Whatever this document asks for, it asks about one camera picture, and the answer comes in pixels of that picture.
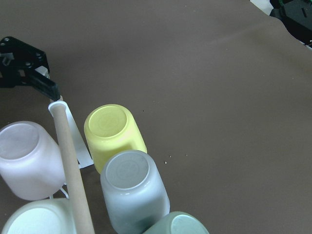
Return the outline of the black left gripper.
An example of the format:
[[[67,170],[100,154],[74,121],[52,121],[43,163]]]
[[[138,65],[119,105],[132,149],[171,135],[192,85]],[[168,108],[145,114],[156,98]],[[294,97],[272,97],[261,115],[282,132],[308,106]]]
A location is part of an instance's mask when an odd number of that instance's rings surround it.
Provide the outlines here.
[[[58,85],[50,79],[46,53],[14,37],[0,40],[0,86],[32,86],[53,101],[60,99]]]

